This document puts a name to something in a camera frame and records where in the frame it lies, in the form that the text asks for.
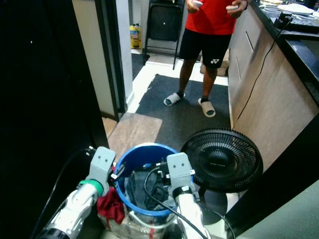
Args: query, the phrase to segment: black countertop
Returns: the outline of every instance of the black countertop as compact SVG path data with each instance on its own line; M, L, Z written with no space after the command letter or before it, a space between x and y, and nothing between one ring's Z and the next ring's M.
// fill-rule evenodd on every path
M280 29L274 26L274 18L272 18L274 16L265 15L259 8L260 5L262 4L259 0L252 0L250 2L250 6L275 39L279 48L319 106L319 58L303 42L306 39L319 41L319 34L287 30L280 32Z

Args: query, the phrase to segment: black shorts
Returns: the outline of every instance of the black shorts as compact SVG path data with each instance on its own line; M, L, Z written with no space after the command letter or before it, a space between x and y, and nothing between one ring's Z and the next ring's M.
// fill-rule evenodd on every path
M219 68L228 49L231 35L206 35L185 29L179 51L180 59L195 60L200 51L203 63L209 68Z

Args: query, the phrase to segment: hand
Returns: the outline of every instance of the hand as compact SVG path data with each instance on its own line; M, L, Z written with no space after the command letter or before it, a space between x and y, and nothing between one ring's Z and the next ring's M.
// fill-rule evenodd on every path
M186 6L187 6L188 13L195 13L199 10L199 8L193 5L192 0L186 0Z
M235 10L227 10L227 13L231 15L233 18L239 18L240 15L243 13L245 8L247 7L247 0L235 0L232 2L233 6L238 6Z

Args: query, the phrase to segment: black rug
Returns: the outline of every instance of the black rug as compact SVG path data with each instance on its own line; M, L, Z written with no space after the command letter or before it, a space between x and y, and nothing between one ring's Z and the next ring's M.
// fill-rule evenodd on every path
M143 56L144 54L133 54L132 53L132 70L133 70L133 80L138 75L143 67Z
M171 107L164 105L164 99L178 89L177 78L156 75L143 96L136 113L163 120L157 143L180 151L188 138L195 132L211 127L230 128L228 88L214 85L210 94L216 115L207 118L198 104L202 96L203 83L189 81L185 99Z

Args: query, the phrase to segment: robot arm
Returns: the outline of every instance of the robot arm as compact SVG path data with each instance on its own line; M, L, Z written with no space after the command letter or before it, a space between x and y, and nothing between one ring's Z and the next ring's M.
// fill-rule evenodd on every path
M42 230L38 239L75 239L80 233L84 220L89 216L91 207L98 197L109 191L109 171L115 158L115 152L99 147L91 161L90 173L80 187L66 199L65 206L59 210L48 225ZM208 239L210 235L202 224L202 211L195 201L195 186L191 180L194 174L185 153L169 155L167 165L171 186L168 193L177 204L177 212L186 217ZM202 239L184 220L177 218L183 231L184 239Z
M91 207L98 197L109 191L108 175L115 158L115 152L98 147L90 165L86 180L80 188L66 199L64 208L57 212L43 229L39 239L75 239L82 229L84 220L89 216Z
M167 165L171 186L168 190L177 204L177 212L186 217L208 239L210 235L202 223L202 211L195 201L195 186L191 180L194 174L185 153L172 154L167 157ZM177 217L177 223L183 231L184 239L202 239L188 223Z

